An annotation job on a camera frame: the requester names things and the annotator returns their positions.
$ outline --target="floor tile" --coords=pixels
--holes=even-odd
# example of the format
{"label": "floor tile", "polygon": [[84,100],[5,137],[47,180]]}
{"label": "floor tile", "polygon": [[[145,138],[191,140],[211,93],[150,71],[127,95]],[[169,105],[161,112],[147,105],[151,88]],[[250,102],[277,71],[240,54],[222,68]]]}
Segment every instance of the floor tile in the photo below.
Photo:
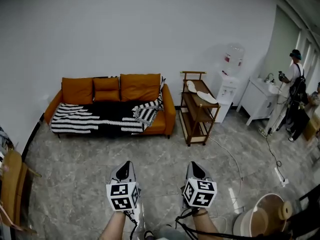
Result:
{"label": "floor tile", "polygon": [[[113,210],[106,194],[111,171],[132,161],[136,180],[142,188],[135,211],[139,226],[133,239],[141,239],[144,230],[157,232],[162,225],[174,226],[182,212],[181,187],[185,184],[188,164],[199,163],[217,183],[217,195],[209,215],[219,231],[232,232],[235,218],[251,209],[263,195],[275,193],[291,201],[298,212],[298,198],[317,184],[314,161],[320,157],[317,141],[307,143],[303,137],[288,141],[283,127],[268,137],[272,153],[282,162],[279,168],[289,184],[281,184],[275,158],[265,138],[258,133],[267,120],[254,120],[246,126],[244,109],[230,110],[223,123],[216,123],[212,139],[205,146],[186,145],[179,117],[170,139],[165,136],[126,136],[109,139],[96,136],[62,135],[40,125],[26,156],[26,164],[39,172],[34,177],[29,204],[29,224],[37,236],[17,234],[17,239],[97,239]],[[184,220],[194,227],[192,217]],[[129,239],[134,224],[126,219],[124,239]]]}

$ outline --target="orange cushion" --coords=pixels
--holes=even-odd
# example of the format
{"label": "orange cushion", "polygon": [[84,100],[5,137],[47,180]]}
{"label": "orange cushion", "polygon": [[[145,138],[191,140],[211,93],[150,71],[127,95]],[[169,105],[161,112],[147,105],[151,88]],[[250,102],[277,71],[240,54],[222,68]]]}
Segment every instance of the orange cushion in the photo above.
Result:
{"label": "orange cushion", "polygon": [[158,98],[160,74],[121,74],[121,100],[151,102]]}
{"label": "orange cushion", "polygon": [[94,94],[95,102],[119,102],[119,90],[96,90]]}
{"label": "orange cushion", "polygon": [[163,111],[158,111],[156,117],[151,125],[147,127],[144,134],[163,134],[166,129],[166,118]]}
{"label": "orange cushion", "polygon": [[112,91],[119,90],[119,78],[94,78],[93,79],[94,89],[96,91]]}
{"label": "orange cushion", "polygon": [[119,78],[94,78],[95,102],[119,102]]}
{"label": "orange cushion", "polygon": [[62,78],[63,102],[75,105],[92,104],[92,78]]}

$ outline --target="black and white striped blanket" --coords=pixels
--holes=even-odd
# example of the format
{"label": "black and white striped blanket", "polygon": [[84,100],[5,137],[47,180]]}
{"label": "black and white striped blanket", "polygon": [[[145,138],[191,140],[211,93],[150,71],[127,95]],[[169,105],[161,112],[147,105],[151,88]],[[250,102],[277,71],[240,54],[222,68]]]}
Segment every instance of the black and white striped blanket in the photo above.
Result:
{"label": "black and white striped blanket", "polygon": [[51,119],[55,134],[97,134],[120,137],[143,133],[163,109],[161,79],[155,101],[94,102],[88,105],[61,103]]}

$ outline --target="black cap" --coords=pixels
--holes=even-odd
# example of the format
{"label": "black cap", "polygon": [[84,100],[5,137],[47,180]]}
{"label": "black cap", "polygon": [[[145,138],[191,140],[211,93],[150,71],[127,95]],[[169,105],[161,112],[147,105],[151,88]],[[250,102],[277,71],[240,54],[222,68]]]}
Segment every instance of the black cap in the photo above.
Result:
{"label": "black cap", "polygon": [[293,49],[290,53],[290,57],[296,57],[298,60],[301,60],[302,56],[299,50]]}

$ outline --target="sink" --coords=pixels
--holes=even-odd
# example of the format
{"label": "sink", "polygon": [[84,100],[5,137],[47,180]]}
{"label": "sink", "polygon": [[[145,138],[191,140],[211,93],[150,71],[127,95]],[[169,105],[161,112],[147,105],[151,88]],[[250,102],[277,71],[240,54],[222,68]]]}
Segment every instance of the sink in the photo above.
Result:
{"label": "sink", "polygon": [[278,94],[280,93],[279,87],[273,84],[268,84],[268,91],[272,94]]}
{"label": "sink", "polygon": [[281,93],[277,85],[264,82],[262,78],[250,78],[250,81],[267,96],[275,96]]}

